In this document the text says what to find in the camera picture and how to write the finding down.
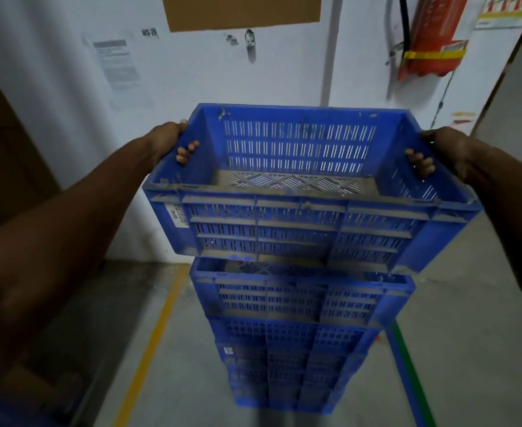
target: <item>red fire extinguisher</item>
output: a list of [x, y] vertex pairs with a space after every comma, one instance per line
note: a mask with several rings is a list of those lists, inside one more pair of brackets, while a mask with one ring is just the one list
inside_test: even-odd
[[485, 2], [419, 0], [410, 33], [407, 0], [400, 0], [404, 43], [398, 80], [411, 74], [445, 76], [459, 67]]

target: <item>wire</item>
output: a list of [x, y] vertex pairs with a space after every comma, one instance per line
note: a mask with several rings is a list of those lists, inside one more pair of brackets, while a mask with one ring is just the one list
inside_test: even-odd
[[411, 33], [409, 30], [409, 12], [407, 11], [407, 0], [400, 0], [400, 12], [402, 14], [403, 27], [403, 59], [405, 53], [411, 49]]

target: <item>person's right arm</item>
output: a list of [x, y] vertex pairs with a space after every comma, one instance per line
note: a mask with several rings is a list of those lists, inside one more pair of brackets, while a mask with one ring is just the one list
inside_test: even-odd
[[[429, 130], [423, 137], [436, 157], [477, 193], [522, 290], [522, 163], [453, 128]], [[421, 175], [435, 170], [432, 159], [413, 150], [407, 154]]]

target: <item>stack of crates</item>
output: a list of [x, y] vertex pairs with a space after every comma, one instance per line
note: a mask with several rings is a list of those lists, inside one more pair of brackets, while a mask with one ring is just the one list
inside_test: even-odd
[[237, 404], [330, 413], [421, 271], [481, 209], [402, 110], [199, 105], [144, 190]]

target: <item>person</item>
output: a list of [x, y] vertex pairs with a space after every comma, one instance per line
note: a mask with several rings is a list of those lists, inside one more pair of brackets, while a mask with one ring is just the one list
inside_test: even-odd
[[[103, 259], [127, 207], [186, 121], [127, 143], [74, 186], [0, 227], [0, 378]], [[423, 133], [434, 153], [478, 194], [522, 289], [522, 164], [452, 128]], [[186, 164], [200, 144], [177, 149]], [[406, 150], [423, 177], [434, 161]]]

